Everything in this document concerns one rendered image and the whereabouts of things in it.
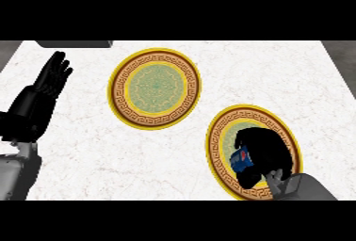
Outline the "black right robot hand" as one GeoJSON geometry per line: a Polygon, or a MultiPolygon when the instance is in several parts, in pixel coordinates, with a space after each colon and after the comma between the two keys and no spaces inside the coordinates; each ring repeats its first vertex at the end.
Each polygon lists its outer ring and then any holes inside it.
{"type": "Polygon", "coordinates": [[[235,137],[235,148],[246,147],[253,165],[237,173],[240,186],[252,189],[262,177],[274,170],[283,170],[281,180],[293,174],[293,156],[281,135],[266,128],[252,127],[240,130],[235,137]]]}

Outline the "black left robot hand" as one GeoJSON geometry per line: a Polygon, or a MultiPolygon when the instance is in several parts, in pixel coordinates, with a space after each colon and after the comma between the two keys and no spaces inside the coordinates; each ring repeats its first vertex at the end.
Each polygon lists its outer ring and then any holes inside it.
{"type": "Polygon", "coordinates": [[[40,139],[71,73],[73,68],[65,59],[65,52],[55,52],[42,68],[36,82],[21,90],[9,111],[0,111],[3,141],[36,142],[40,139]]]}

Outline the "blue can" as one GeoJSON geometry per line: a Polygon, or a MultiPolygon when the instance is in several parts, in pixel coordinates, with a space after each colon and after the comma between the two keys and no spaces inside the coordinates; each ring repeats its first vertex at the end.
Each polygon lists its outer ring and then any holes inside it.
{"type": "Polygon", "coordinates": [[[250,160],[250,152],[249,147],[243,146],[237,152],[231,155],[229,163],[232,170],[235,172],[243,172],[247,167],[253,166],[253,162],[250,160]]]}

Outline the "yellow brown patterned plate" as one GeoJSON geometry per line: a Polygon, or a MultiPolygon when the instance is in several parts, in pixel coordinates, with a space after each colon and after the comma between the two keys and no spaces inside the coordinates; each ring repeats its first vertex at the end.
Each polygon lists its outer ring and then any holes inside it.
{"type": "Polygon", "coordinates": [[[160,130],[191,114],[201,90],[201,74],[189,57],[173,49],[150,48],[132,54],[113,71],[108,105],[129,126],[160,130]]]}
{"type": "Polygon", "coordinates": [[[244,189],[229,164],[229,157],[237,151],[237,133],[252,127],[278,132],[293,156],[293,173],[303,172],[302,152],[294,134],[281,118],[257,105],[238,104],[218,114],[206,135],[206,155],[215,178],[229,195],[238,200],[271,201],[274,194],[265,177],[260,177],[252,189],[244,189]]]}

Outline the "dark grey appliance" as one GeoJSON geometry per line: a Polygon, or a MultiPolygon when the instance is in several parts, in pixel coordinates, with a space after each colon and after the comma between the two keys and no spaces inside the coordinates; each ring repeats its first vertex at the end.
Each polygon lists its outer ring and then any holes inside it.
{"type": "Polygon", "coordinates": [[[37,40],[43,48],[110,48],[113,40],[37,40]]]}

